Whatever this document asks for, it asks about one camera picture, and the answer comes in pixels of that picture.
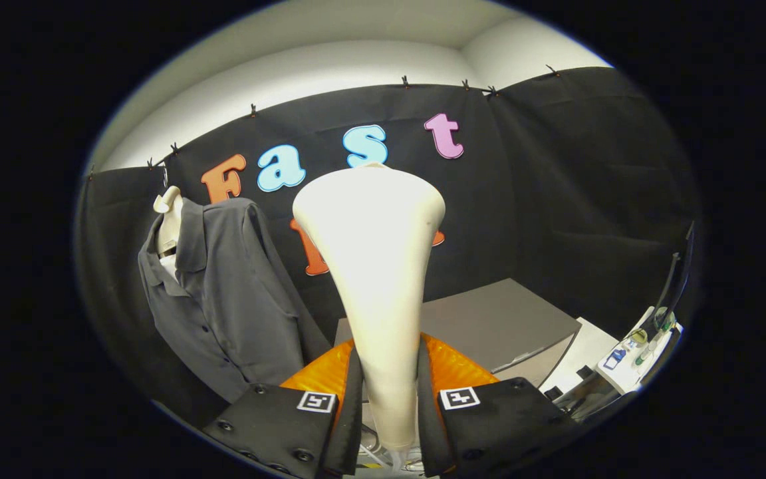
gray polo shirt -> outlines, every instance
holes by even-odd
[[[147,301],[158,333],[217,394],[234,402],[249,383],[279,385],[329,350],[256,203],[183,199],[178,283],[156,252],[162,219],[138,253]]]

screw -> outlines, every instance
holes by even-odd
[[[276,470],[282,472],[283,474],[291,474],[288,469],[286,469],[285,467],[280,466],[280,464],[268,464],[268,467],[270,467],[271,469],[276,469]]]
[[[314,456],[312,454],[309,454],[307,451],[303,451],[298,449],[295,451],[295,458],[297,458],[298,461],[301,462],[309,462],[311,460],[314,460]]]

cone-shaped form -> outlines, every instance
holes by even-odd
[[[380,443],[416,439],[419,312],[445,202],[382,164],[328,173],[297,194],[295,219],[327,263],[362,363]]]

orange letter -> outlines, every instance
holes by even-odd
[[[200,181],[209,188],[209,199],[213,204],[241,194],[241,179],[238,177],[238,172],[246,166],[247,161],[237,154],[209,172],[203,173]]]
[[[307,261],[309,261],[309,266],[307,266],[307,275],[318,276],[327,273],[329,271],[329,267],[327,267],[327,264],[321,257],[319,249],[313,245],[313,241],[309,239],[309,236],[307,236],[306,232],[303,231],[303,228],[301,228],[301,225],[298,224],[297,220],[291,218],[289,226],[292,228],[292,230],[295,230],[301,235],[303,251],[306,252]]]

shirt sleeve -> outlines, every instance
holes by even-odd
[[[295,288],[289,272],[285,269],[283,260],[279,257],[277,248],[275,248],[273,240],[271,240],[271,236],[268,234],[267,228],[265,228],[265,224],[267,224],[265,213],[253,204],[253,206],[247,209],[247,215],[249,215],[251,221],[245,221],[245,223],[255,228],[257,245],[261,248],[262,264],[257,266],[267,267],[271,271],[271,274],[266,276],[271,284],[265,286],[269,290],[273,289],[275,291],[274,294],[280,298],[280,301],[287,304],[286,307],[297,318],[303,359],[306,364],[309,364],[320,355],[329,351],[332,345],[324,337],[313,316],[309,313],[307,306],[301,299],[301,294]]]

